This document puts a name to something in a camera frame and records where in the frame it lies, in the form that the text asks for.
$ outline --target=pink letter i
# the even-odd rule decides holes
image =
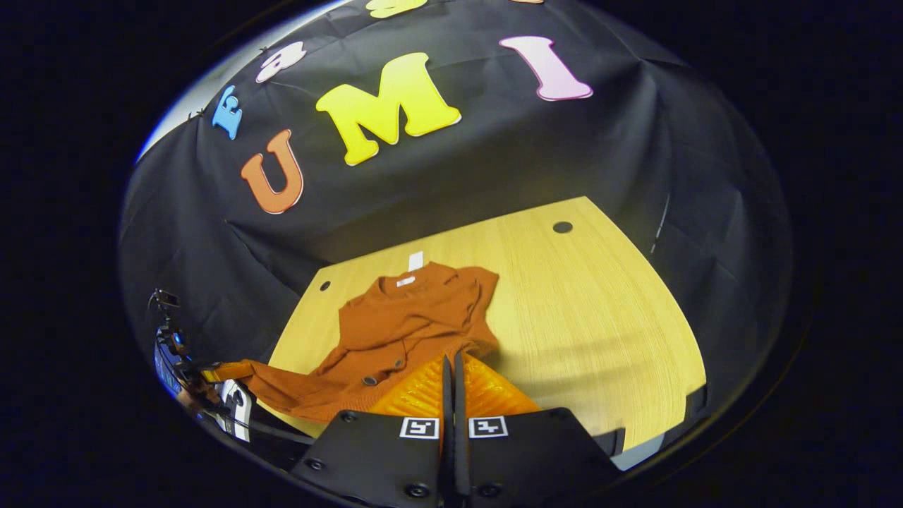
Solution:
[[[536,94],[545,100],[586,99],[592,89],[574,78],[564,62],[552,51],[551,39],[526,35],[509,37],[498,44],[511,48],[523,58],[539,80]]]

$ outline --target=white wall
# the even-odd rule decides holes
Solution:
[[[298,18],[279,24],[256,37],[246,46],[245,49],[235,52],[234,54],[226,58],[223,62],[209,71],[205,76],[195,81],[195,83],[188,88],[188,90],[182,95],[182,97],[179,98],[170,107],[169,111],[163,117],[163,120],[161,120],[160,123],[157,124],[154,132],[147,139],[147,142],[144,143],[144,147],[141,149],[141,154],[137,158],[141,158],[141,155],[144,155],[144,152],[150,149],[150,147],[153,146],[154,143],[156,143],[158,140],[160,140],[161,137],[165,136],[166,133],[173,130],[182,122],[187,120],[189,113],[194,116],[195,113],[206,106],[207,103],[210,102],[210,99],[213,98],[214,94],[222,89],[232,78],[232,76],[234,76],[238,71],[241,70],[241,68],[248,65],[257,55],[260,54],[260,48],[264,46],[270,46],[278,42],[280,39],[309,23],[317,16],[327,13],[340,5],[348,3],[349,1],[350,0],[337,0],[336,2],[318,7],[317,9],[310,11],[308,14],[304,14]]]

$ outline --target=wooden table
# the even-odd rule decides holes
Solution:
[[[559,233],[553,225],[570,222]],[[477,222],[317,272],[270,365],[313,371],[339,342],[339,308],[423,252],[499,274],[487,312],[500,349],[486,363],[540,407],[569,408],[591,435],[626,429],[624,449],[684,419],[705,384],[699,347],[665,283],[585,197]],[[321,291],[324,282],[329,287]],[[315,437],[323,425],[272,411]]]

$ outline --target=yellow letter m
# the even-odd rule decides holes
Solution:
[[[423,136],[461,120],[458,109],[445,104],[426,72],[426,53],[400,56],[383,67],[379,95],[374,97],[351,85],[339,85],[317,101],[326,111],[348,149],[345,163],[358,165],[379,152],[376,141],[364,137],[361,127],[389,145],[398,142],[398,108],[407,115],[405,132]]]

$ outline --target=orange sweater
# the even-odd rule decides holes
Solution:
[[[413,276],[414,282],[397,282]],[[339,310],[339,346],[310,374],[246,361],[242,380],[269,407],[300,419],[329,422],[343,409],[368,410],[408,372],[440,353],[482,357],[498,349],[486,309],[498,275],[436,263],[381,277]]]

